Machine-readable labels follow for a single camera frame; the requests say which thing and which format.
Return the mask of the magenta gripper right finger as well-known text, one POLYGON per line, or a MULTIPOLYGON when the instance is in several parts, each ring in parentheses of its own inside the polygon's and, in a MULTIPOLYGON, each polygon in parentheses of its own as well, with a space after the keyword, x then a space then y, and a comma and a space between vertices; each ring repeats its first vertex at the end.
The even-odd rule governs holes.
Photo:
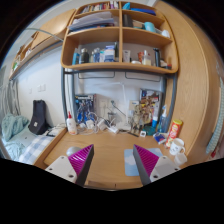
POLYGON ((143 186, 180 170, 167 156, 158 157, 138 145, 133 146, 133 156, 143 186))

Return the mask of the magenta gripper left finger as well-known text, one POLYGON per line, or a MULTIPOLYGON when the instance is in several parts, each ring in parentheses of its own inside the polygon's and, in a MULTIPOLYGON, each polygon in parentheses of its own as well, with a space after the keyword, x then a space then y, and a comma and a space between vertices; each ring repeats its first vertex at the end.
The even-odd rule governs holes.
POLYGON ((83 186, 85 184, 93 156, 94 145, 91 144, 69 157, 58 157, 46 168, 46 171, 75 183, 78 186, 83 186))

